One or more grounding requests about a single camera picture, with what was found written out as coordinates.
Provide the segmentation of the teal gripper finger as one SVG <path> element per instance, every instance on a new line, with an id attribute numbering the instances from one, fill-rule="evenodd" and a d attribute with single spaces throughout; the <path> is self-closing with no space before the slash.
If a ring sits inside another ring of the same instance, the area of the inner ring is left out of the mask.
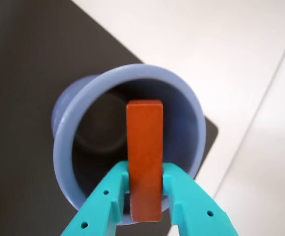
<path id="1" fill-rule="evenodd" d="M 86 199 L 63 236 L 114 236 L 129 192 L 128 163 L 117 163 Z"/>
<path id="2" fill-rule="evenodd" d="M 162 191 L 168 197 L 172 225 L 181 236 L 236 236 L 227 214 L 180 167 L 163 164 Z"/>

